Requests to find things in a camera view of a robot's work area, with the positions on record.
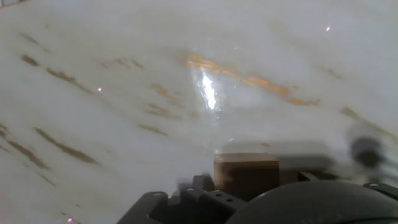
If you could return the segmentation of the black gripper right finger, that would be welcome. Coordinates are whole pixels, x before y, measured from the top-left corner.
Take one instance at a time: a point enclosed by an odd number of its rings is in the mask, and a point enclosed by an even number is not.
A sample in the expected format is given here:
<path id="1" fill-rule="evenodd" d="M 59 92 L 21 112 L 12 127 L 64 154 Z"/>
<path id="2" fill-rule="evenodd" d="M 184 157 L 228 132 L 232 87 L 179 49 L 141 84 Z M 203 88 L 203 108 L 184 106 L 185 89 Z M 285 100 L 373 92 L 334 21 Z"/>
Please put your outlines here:
<path id="1" fill-rule="evenodd" d="M 299 182 L 304 182 L 304 181 L 317 182 L 319 180 L 320 179 L 312 173 L 309 173 L 309 172 L 299 172 L 298 173 L 298 181 Z"/>

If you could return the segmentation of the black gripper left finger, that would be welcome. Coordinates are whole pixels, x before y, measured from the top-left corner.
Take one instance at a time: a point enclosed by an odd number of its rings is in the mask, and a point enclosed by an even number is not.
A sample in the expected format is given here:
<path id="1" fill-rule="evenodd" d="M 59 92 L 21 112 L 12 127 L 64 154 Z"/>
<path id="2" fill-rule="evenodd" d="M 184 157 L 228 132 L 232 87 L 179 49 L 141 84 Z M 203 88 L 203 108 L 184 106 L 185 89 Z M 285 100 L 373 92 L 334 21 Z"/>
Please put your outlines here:
<path id="1" fill-rule="evenodd" d="M 145 193 L 117 224 L 224 224 L 245 204 L 216 190 L 210 175 L 195 175 L 172 196 Z"/>

